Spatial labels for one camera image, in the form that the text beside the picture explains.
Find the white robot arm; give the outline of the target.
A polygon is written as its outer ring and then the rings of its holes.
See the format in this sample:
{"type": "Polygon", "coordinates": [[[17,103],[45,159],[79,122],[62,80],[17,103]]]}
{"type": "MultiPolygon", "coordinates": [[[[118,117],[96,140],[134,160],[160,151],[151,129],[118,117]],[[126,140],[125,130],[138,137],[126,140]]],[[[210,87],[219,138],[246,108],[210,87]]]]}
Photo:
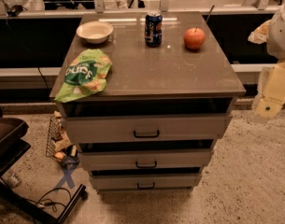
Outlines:
{"type": "Polygon", "coordinates": [[[272,68],[264,68],[259,75],[258,94],[252,111],[260,120],[272,119],[285,105],[285,2],[268,20],[250,33],[248,41],[266,43],[267,52],[278,59],[272,68]]]}

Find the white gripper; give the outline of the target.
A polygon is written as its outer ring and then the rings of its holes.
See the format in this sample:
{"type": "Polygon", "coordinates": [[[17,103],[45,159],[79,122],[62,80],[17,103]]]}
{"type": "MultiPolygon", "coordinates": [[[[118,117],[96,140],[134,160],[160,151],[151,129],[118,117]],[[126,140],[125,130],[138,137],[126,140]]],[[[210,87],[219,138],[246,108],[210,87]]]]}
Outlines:
{"type": "Polygon", "coordinates": [[[254,116],[272,119],[285,105],[285,61],[274,67],[264,67],[258,84],[258,92],[252,103],[254,116]]]}

